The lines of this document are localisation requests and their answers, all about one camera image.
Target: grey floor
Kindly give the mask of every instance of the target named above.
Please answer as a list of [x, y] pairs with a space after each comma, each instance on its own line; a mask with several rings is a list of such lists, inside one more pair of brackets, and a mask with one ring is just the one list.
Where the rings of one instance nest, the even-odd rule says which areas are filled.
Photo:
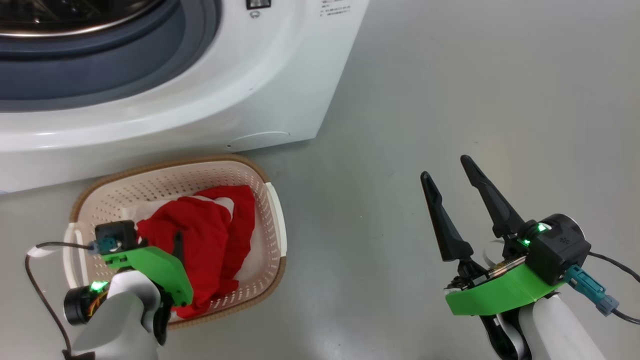
[[[429, 170], [476, 253], [496, 253], [464, 153], [523, 217], [571, 215], [596, 251], [640, 268], [640, 7], [556, 3], [373, 0], [318, 137], [246, 154], [282, 201], [280, 287], [251, 309], [171, 332], [161, 358], [496, 359], [480, 321], [447, 308], [456, 266], [439, 258], [418, 181]], [[22, 263], [34, 244], [61, 238], [90, 182], [0, 197], [3, 359], [60, 358]], [[33, 267], [61, 308], [60, 257]], [[640, 316], [631, 277], [597, 259], [585, 267]], [[637, 357], [640, 327], [563, 289], [608, 359]]]

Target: green bracket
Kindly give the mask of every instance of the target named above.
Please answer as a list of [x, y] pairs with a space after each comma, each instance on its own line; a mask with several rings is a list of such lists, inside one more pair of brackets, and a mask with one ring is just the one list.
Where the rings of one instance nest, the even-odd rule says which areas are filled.
[[190, 305], [193, 301], [193, 288], [184, 266], [178, 258], [158, 247], [141, 247], [102, 258], [112, 269], [130, 266], [143, 273], [171, 294], [175, 306]]
[[538, 301], [564, 282], [549, 286], [526, 264], [469, 290], [445, 296], [453, 315], [495, 315]]

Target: white washing machine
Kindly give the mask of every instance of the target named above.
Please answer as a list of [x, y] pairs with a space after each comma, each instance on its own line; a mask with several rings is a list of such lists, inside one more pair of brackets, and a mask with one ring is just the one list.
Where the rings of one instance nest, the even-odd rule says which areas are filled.
[[315, 137], [369, 0], [0, 0], [0, 191]]

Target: white basket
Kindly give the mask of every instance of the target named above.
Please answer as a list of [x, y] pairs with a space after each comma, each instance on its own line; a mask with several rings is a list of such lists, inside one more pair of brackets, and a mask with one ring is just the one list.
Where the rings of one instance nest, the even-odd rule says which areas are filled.
[[[215, 299], [206, 314], [183, 320], [173, 318], [170, 329], [194, 325], [246, 309], [269, 296], [278, 286], [286, 264], [287, 234], [278, 194], [266, 174], [246, 158], [224, 155], [163, 163], [128, 170], [94, 184], [78, 198], [65, 241], [89, 243], [94, 227], [122, 218], [122, 209], [147, 201], [176, 199], [219, 185], [249, 185], [256, 200], [256, 221], [251, 252], [236, 275], [239, 287]], [[75, 288], [93, 281], [108, 281], [115, 270], [100, 256], [65, 248], [63, 261], [68, 285]]]

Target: black cable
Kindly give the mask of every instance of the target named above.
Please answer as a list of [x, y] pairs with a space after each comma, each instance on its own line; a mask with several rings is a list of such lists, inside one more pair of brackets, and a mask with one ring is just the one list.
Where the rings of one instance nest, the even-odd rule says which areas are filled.
[[[612, 263], [613, 265], [616, 265], [617, 267], [621, 268], [622, 271], [624, 271], [624, 272], [630, 274], [631, 276], [633, 276], [634, 279], [637, 282], [640, 282], [640, 275], [638, 275], [637, 272], [631, 270], [627, 265], [619, 263], [619, 262], [613, 260], [612, 258], [609, 258], [609, 257], [601, 255], [601, 254], [597, 254], [595, 252], [589, 251], [589, 255], [593, 256], [594, 258], [603, 259], [604, 261], [608, 261], [608, 262]], [[611, 311], [611, 313], [613, 315], [616, 315], [617, 317], [621, 318], [624, 321], [628, 321], [630, 323], [634, 323], [636, 325], [640, 325], [640, 319], [632, 318], [629, 315], [623, 314], [620, 311], [618, 311], [618, 309], [613, 309]]]
[[640, 325], [640, 319], [632, 318], [632, 317], [631, 317], [631, 316], [629, 316], [629, 315], [625, 315], [625, 314], [623, 314], [623, 313], [619, 312], [619, 311], [618, 311], [618, 309], [613, 309], [613, 310], [611, 311], [611, 313], [612, 313], [613, 315], [616, 315], [617, 317], [621, 318], [622, 320], [628, 321], [628, 322], [630, 322], [630, 323], [634, 323], [634, 324], [636, 324], [636, 325]]
[[[66, 247], [73, 247], [73, 248], [76, 248], [76, 249], [85, 249], [85, 250], [92, 250], [93, 249], [93, 247], [90, 246], [90, 245], [81, 245], [81, 244], [76, 244], [76, 243], [65, 243], [63, 241], [48, 241], [48, 242], [45, 242], [45, 243], [40, 243], [40, 244], [36, 245], [35, 247], [40, 249], [42, 247], [47, 247], [47, 246], [66, 246]], [[62, 333], [62, 337], [65, 339], [65, 346], [67, 347], [66, 351], [67, 351], [67, 353], [70, 354], [71, 353], [71, 342], [69, 341], [69, 336], [67, 335], [67, 331], [65, 330], [64, 326], [62, 326], [62, 323], [60, 322], [60, 319], [58, 318], [58, 315], [56, 315], [56, 313], [53, 311], [53, 309], [51, 308], [51, 305], [49, 304], [49, 301], [47, 301], [47, 298], [44, 297], [44, 294], [42, 293], [42, 290], [38, 286], [38, 283], [33, 278], [33, 274], [31, 273], [31, 268], [29, 267], [29, 260], [30, 259], [31, 259], [30, 255], [27, 255], [26, 258], [24, 258], [24, 269], [27, 271], [27, 276], [29, 277], [29, 280], [31, 281], [31, 285], [33, 285], [33, 288], [38, 293], [38, 296], [40, 297], [40, 300], [42, 300], [42, 303], [44, 304], [44, 306], [47, 308], [47, 310], [49, 310], [49, 314], [51, 314], [51, 317], [53, 318], [53, 320], [56, 322], [56, 325], [60, 329], [60, 332]]]
[[29, 267], [29, 260], [30, 259], [31, 259], [31, 256], [29, 256], [29, 255], [27, 255], [27, 257], [24, 259], [24, 268], [25, 268], [25, 270], [27, 270], [27, 276], [29, 277], [29, 280], [31, 281], [31, 285], [33, 285], [33, 288], [38, 293], [38, 296], [40, 297], [40, 300], [42, 300], [42, 303], [44, 304], [44, 306], [47, 308], [47, 310], [49, 310], [49, 314], [51, 314], [51, 317], [53, 317], [53, 320], [56, 322], [56, 325], [60, 329], [60, 332], [62, 333], [62, 336], [65, 339], [65, 346], [67, 347], [67, 351], [71, 353], [71, 342], [69, 342], [69, 336], [67, 335], [67, 331], [62, 326], [62, 323], [60, 322], [60, 319], [58, 318], [56, 313], [51, 308], [51, 305], [49, 305], [49, 302], [44, 297], [44, 294], [42, 293], [42, 290], [40, 289], [40, 287], [36, 283], [36, 280], [33, 278], [33, 274], [31, 273], [31, 269]]
[[75, 247], [76, 249], [84, 249], [84, 250], [92, 250], [93, 247], [91, 245], [82, 245], [82, 244], [76, 244], [76, 243], [65, 243], [64, 241], [48, 241], [46, 243], [41, 243], [36, 245], [36, 247], [39, 249], [41, 247], [45, 247], [45, 246], [66, 246], [66, 247]]
[[604, 261], [608, 261], [614, 265], [616, 265], [617, 267], [621, 268], [622, 271], [630, 274], [631, 276], [633, 276], [637, 282], [640, 282], [640, 275], [637, 274], [637, 272], [631, 270], [629, 267], [627, 267], [626, 265], [623, 265], [611, 258], [608, 258], [607, 256], [604, 255], [600, 255], [600, 254], [596, 254], [595, 252], [591, 252], [589, 251], [589, 255], [593, 256], [594, 258], [598, 258], [598, 259], [603, 259]]

